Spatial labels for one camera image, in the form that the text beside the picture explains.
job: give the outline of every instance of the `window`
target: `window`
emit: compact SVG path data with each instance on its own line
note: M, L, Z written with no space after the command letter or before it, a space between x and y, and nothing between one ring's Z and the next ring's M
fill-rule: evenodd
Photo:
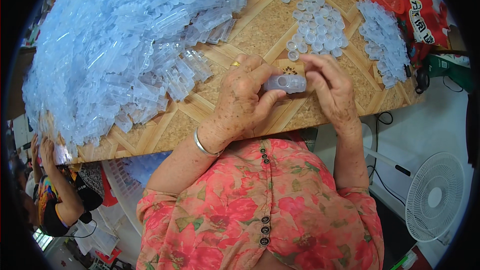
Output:
M38 243L42 251L45 251L50 242L53 241L53 237L43 234L39 228L33 233L33 239Z

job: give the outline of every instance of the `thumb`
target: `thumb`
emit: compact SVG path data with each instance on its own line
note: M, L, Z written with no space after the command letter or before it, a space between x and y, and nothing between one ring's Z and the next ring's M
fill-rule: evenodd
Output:
M284 90L270 90L267 91L261 98L258 100L258 105L255 109L255 114L260 118L260 120L265 119L273 105L280 98L284 97L287 93Z
M305 73L307 81L315 88L318 96L318 102L323 110L326 110L334 103L332 93L328 87L327 81L320 73L316 71L309 71Z

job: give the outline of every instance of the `fan pole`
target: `fan pole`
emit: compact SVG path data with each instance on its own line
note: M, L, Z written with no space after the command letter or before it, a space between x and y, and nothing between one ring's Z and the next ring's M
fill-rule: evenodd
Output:
M410 176L410 171L408 171L407 169L405 169L404 167L400 166L397 162L387 158L385 155L382 155L376 151L373 151L371 150L370 148L367 148L365 146L363 146L363 150L368 153L369 155L371 155L372 157L374 158L377 158L379 160L381 160L382 162L392 166L393 168L395 168L396 170L400 171L401 173L405 174L406 176Z

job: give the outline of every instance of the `hand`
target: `hand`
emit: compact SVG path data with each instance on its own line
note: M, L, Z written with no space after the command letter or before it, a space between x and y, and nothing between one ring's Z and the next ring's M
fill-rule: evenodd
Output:
M53 159L53 142L47 139L46 136L40 141L40 155L45 169L49 166L55 166L55 160Z
M37 143L39 142L39 135L34 134L32 137L32 141L30 142L30 149L32 150L32 161L36 161L39 157L39 146Z
M301 54L305 76L315 88L321 109L340 136L360 131L352 78L329 55Z
M275 102L286 95L283 90L270 90L261 98L258 96L262 84L271 75L282 75L282 70L258 55L239 54L235 61L240 66L230 66L222 79L213 114L198 128L199 141L210 153L221 151L246 130L254 129L268 116ZM217 135L216 141L207 136L211 134Z

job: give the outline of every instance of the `fan grille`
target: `fan grille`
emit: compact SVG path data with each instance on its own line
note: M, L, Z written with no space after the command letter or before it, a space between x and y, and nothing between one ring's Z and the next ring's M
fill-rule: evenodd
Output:
M440 152L427 159L413 178L405 205L406 227L412 237L429 242L441 236L452 223L463 195L463 169L452 154ZM438 205L431 207L430 192L441 189Z

